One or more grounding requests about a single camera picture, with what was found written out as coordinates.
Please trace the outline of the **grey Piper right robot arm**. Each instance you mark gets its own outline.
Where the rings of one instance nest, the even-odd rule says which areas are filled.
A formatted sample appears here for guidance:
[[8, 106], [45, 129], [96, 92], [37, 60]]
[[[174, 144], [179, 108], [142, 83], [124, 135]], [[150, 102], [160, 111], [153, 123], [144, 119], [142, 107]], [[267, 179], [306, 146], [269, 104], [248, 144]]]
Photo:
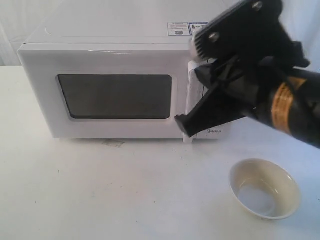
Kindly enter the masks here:
[[245, 68], [238, 57], [195, 69], [206, 94], [175, 121], [188, 137], [234, 122], [253, 119], [301, 142], [320, 146], [320, 75], [284, 69], [273, 61]]

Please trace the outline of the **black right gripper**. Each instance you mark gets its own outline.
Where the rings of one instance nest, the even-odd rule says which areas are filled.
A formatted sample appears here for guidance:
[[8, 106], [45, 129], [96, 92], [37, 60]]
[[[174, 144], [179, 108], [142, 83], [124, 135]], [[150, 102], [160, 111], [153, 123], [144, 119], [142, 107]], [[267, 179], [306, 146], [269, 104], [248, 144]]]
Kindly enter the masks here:
[[272, 105], [282, 81], [271, 61], [244, 67], [237, 57], [217, 59], [198, 66], [194, 72], [205, 87], [212, 87], [188, 113], [176, 115], [175, 122], [189, 138], [235, 120], [270, 118]]

